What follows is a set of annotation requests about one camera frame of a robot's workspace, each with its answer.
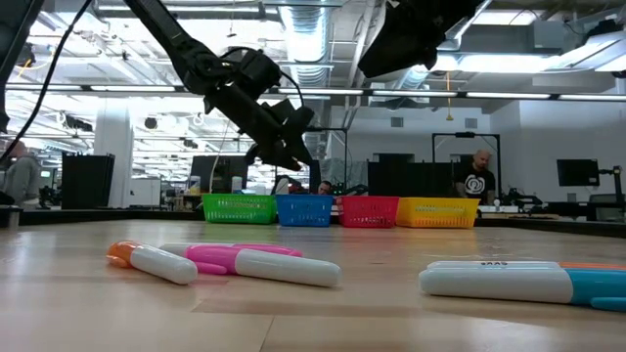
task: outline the pillar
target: pillar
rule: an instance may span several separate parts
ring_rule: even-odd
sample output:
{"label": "pillar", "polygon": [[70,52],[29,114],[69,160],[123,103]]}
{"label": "pillar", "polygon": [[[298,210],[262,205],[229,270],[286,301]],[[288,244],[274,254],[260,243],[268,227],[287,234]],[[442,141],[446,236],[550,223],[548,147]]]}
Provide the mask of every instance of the pillar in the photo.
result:
{"label": "pillar", "polygon": [[133,171],[133,125],[128,99],[102,98],[96,118],[94,155],[115,155],[109,206],[127,208]]}

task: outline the black t-shirt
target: black t-shirt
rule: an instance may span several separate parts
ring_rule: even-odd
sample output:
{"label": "black t-shirt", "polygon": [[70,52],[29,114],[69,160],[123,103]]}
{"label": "black t-shirt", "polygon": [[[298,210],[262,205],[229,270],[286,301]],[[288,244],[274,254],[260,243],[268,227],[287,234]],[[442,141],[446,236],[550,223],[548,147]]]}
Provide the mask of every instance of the black t-shirt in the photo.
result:
{"label": "black t-shirt", "polygon": [[487,203],[487,192],[496,190],[496,178],[489,170],[476,171],[472,165],[457,173],[455,183],[466,186],[469,198],[480,198],[480,203]]}

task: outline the wall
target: wall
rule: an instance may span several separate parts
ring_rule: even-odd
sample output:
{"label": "wall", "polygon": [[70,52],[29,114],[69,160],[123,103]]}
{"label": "wall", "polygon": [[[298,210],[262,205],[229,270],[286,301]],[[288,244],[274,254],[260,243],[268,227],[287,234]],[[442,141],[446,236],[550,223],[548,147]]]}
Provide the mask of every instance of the wall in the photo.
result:
{"label": "wall", "polygon": [[491,115],[492,131],[503,140],[503,188],[517,187],[543,201],[565,201],[568,193],[578,200],[613,193],[611,176],[602,176],[596,189],[560,187],[557,159],[596,158],[600,168],[626,167],[625,119],[626,108],[617,103],[514,102],[503,107]]}
{"label": "wall", "polygon": [[[343,120],[342,107],[333,107],[333,126],[339,127]],[[489,133],[489,116],[481,109],[452,109],[453,121],[447,121],[447,109],[401,109],[360,108],[348,133],[348,147],[353,160],[373,160],[374,154],[414,154],[416,161],[430,161],[431,134],[467,131],[465,118],[478,119],[475,133]],[[403,128],[393,128],[390,118],[404,117]],[[481,139],[465,140],[439,137],[437,161],[450,161],[450,154],[473,154],[478,149],[490,149]],[[343,145],[336,139],[329,144],[329,156],[343,158]]]}
{"label": "wall", "polygon": [[502,187],[524,189],[524,154],[521,152],[520,102],[512,102],[491,114],[491,132],[500,134],[502,163]]}

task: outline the blue basket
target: blue basket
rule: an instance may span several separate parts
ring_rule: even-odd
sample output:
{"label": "blue basket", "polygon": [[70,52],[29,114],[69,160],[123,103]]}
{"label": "blue basket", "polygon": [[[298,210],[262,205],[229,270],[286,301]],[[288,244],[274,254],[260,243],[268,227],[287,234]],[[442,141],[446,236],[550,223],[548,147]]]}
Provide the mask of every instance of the blue basket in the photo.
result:
{"label": "blue basket", "polygon": [[333,196],[276,195],[282,226],[329,227]]}

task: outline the bald man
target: bald man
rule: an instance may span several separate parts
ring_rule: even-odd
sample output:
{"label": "bald man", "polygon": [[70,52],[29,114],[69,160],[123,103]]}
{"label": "bald man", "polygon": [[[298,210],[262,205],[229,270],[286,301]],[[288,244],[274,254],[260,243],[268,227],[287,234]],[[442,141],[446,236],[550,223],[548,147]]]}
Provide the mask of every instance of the bald man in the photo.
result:
{"label": "bald man", "polygon": [[2,192],[13,198],[15,205],[36,204],[39,198],[39,177],[41,166],[34,155],[29,154],[26,146],[18,142],[11,152],[16,162],[9,167],[4,178]]}
{"label": "bald man", "polygon": [[478,151],[471,165],[465,166],[455,175],[454,182],[461,198],[479,198],[480,204],[493,205],[496,198],[496,178],[487,169],[491,153]]}

